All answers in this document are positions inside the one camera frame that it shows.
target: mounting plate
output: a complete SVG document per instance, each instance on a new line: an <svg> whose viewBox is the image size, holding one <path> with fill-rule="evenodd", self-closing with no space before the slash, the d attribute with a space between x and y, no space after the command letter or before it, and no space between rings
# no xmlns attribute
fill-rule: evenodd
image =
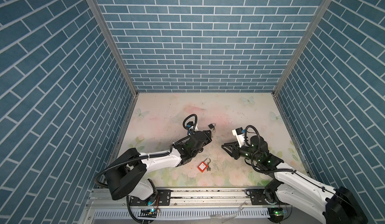
<svg viewBox="0 0 385 224"><path fill-rule="evenodd" d="M159 202L154 205L169 206L171 198L171 190L158 190ZM147 203L137 197L131 197L130 206L147 206Z"/></svg>
<svg viewBox="0 0 385 224"><path fill-rule="evenodd" d="M268 205L263 194L264 189L248 189L247 191L251 195L250 200L253 206Z"/></svg>

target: floral floor mat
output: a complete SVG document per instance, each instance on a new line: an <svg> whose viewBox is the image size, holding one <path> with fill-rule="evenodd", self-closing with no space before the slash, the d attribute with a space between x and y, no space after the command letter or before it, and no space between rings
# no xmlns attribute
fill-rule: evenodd
<svg viewBox="0 0 385 224"><path fill-rule="evenodd" d="M303 164L269 93L141 93L128 125L119 155L135 147L139 152L166 150L187 135L182 122L198 116L199 130L215 123L213 141L190 163L146 173L158 187L266 185L271 178L255 172L243 158L231 158L221 145L236 141L231 131L253 125L272 154L305 172ZM210 158L211 171L197 166Z"/></svg>

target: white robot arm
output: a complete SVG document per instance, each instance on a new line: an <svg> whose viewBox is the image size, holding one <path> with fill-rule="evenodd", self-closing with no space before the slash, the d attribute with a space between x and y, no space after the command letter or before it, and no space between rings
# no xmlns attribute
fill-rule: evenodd
<svg viewBox="0 0 385 224"><path fill-rule="evenodd" d="M195 117L195 121L186 124L190 117ZM196 127L197 121L195 114L188 116L183 121L187 136L172 143L169 150L138 153L136 148L128 149L106 169L98 173L94 182L98 186L109 188L113 200L130 195L151 205L157 197L157 190L150 179L142 179L143 175L158 169L189 163L192 158L203 151L205 145L211 142L211 130L199 131ZM107 184L99 182L98 178L101 175L105 176Z"/></svg>
<svg viewBox="0 0 385 224"><path fill-rule="evenodd" d="M250 138L250 144L247 140L249 128L256 134ZM255 171L273 178L265 187L264 193L268 203L288 203L323 224L368 223L361 207L348 189L336 189L297 172L282 159L269 153L266 141L255 127L249 125L245 130L238 128L233 130L233 135L237 137L237 141L223 144L222 149L234 159L243 157L245 161L250 160L249 165Z"/></svg>

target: cable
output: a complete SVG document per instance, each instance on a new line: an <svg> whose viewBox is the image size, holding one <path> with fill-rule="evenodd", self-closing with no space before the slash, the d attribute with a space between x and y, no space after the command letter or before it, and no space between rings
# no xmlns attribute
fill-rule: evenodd
<svg viewBox="0 0 385 224"><path fill-rule="evenodd" d="M129 159L127 161L123 161L121 163L118 163L118 164L115 164L113 166L110 166L110 167L107 167L105 168L104 170L102 170L101 172L99 172L95 178L94 178L94 183L100 187L103 187L103 188L108 188L108 185L107 184L104 184L104 183L101 183L98 178L100 176L102 176L103 174L105 174L107 171L111 170L111 169L114 169L114 168L117 168L119 166L122 166L122 165L128 165L128 164L133 164L139 160L144 160L144 159L151 159L151 158L158 158L158 157L163 157L163 156L167 156L171 153L172 151L172 148L173 148L174 145L170 145L170 149L168 152L166 153L162 153L162 154L152 154L152 155L141 155L139 157L136 157L136 158L133 158L133 159Z"/></svg>
<svg viewBox="0 0 385 224"><path fill-rule="evenodd" d="M285 207L286 207L286 212L288 212L288 207L287 207L287 204L286 204L286 203L285 203ZM284 220L286 220L287 218L289 218L292 212L293 212L293 206L291 206L290 213L289 213L288 217L286 217L286 218L283 219L282 221L284 221Z"/></svg>
<svg viewBox="0 0 385 224"><path fill-rule="evenodd" d="M315 185L316 187L322 189L323 191L329 192L329 193L335 195L336 197L340 198L341 200L343 200L344 202L346 202L351 208L354 209L354 207L353 207L349 202L345 201L342 197L338 196L338 195L336 194L337 192L333 193L333 192L331 192L331 191L329 191L329 190L327 190L327 189L325 189L325 188L322 188L322 187L320 187L319 185L317 185L317 184L311 182L310 180L306 179L305 177L301 176L300 174L298 174L298 173L296 173L296 174L297 174L299 177L301 177L302 179L306 180L307 182L309 182L309 183Z"/></svg>
<svg viewBox="0 0 385 224"><path fill-rule="evenodd" d="M186 130L189 130L189 128L187 128L187 127L185 126L185 123L186 123L186 121L187 121L189 118L191 118L191 117L195 117L194 127L193 127L193 129L192 129L192 131L191 131L191 133L194 133L196 124L197 124L197 122L198 122L198 116L197 116L196 114L192 114L192 115L187 116L187 118L185 118L184 121L183 121L183 127L184 127ZM102 170L101 172L99 172L99 173L95 176L95 178L94 178L94 183L95 183L96 185L100 186L100 187L108 188L108 185L107 185L107 184L101 183L101 182L98 180L98 178L99 178L100 176L102 176L103 174L105 174L107 171L109 171L109 170L111 170L111 169L114 169L114 168L117 168L117 167L122 166L122 165L133 164L133 163L135 163L135 162L137 162L137 161L139 161L139 160L143 160L143 159L151 159L151 158L157 158L157 157L167 156L167 155L169 155L169 154L171 153L172 147L173 147L174 145L179 144L180 142L182 142L183 140L188 139L189 137L190 137L190 135L188 135L188 136L186 136L186 137L183 137L183 138L181 138L180 140L176 141L176 143L170 145L170 150L169 150L168 152L164 153L164 154L142 155L142 156L139 156L139 157L136 157L136 158L133 158L133 159L129 159L129 160L127 160L127 161L124 161L124 162L115 164L115 165L113 165L113 166L107 167L107 168L105 168L104 170Z"/></svg>
<svg viewBox="0 0 385 224"><path fill-rule="evenodd" d="M251 164L247 163L247 161L246 161L246 158L244 159L244 162L245 162L246 164L248 164L248 165L250 165L250 166L251 166Z"/></svg>
<svg viewBox="0 0 385 224"><path fill-rule="evenodd" d="M127 209L128 209L128 213L130 214L130 216L132 217L132 219L138 223L141 223L141 224L149 224L149 223L152 223L154 220L140 220L140 219L137 219L134 214L132 213L131 211L131 208L130 208L130 202L128 201L129 200L129 197L128 195L126 196L126 201L127 201Z"/></svg>
<svg viewBox="0 0 385 224"><path fill-rule="evenodd" d="M186 126L186 121L187 121L189 118L191 118L191 117L195 117L194 127L193 127L193 129L192 129L192 131L191 131L191 133L194 133L196 124L197 124L197 122L198 122L198 116L196 116L196 114L192 114L192 115L187 116L187 117L184 119L182 125L183 125L183 128L185 128L186 130L189 130L190 128L188 128L188 127Z"/></svg>
<svg viewBox="0 0 385 224"><path fill-rule="evenodd" d="M259 135L258 130L257 130L253 125L248 125L248 126L246 126L246 128L244 129L244 142L246 143L246 145L247 145L248 147L250 147L250 144L247 142L247 133L250 133L250 132L247 131L248 128L252 128L252 129L255 131L255 134L258 136L258 144L260 144L260 142L261 142L261 137L260 137L260 135Z"/></svg>
<svg viewBox="0 0 385 224"><path fill-rule="evenodd" d="M260 169L257 169L257 166L254 165L254 156L258 153L258 151L254 151L253 154L251 155L251 158L250 158L250 162L251 162L251 167L257 171L258 173L262 173L262 174L270 174L270 173L276 173L276 172L291 172L291 173L295 173L297 170L294 170L294 169L286 169L286 168L282 168L282 169L275 169L275 170L260 170Z"/></svg>

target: brick wallpaper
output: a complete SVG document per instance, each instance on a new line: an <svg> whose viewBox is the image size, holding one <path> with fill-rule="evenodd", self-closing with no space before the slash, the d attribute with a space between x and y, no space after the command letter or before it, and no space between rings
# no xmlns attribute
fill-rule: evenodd
<svg viewBox="0 0 385 224"><path fill-rule="evenodd" d="M321 0L97 0L141 92L271 92Z"/></svg>
<svg viewBox="0 0 385 224"><path fill-rule="evenodd" d="M0 223L73 223L132 95L85 0L0 0Z"/></svg>
<svg viewBox="0 0 385 224"><path fill-rule="evenodd" d="M385 223L385 0L333 0L278 97L316 178Z"/></svg>

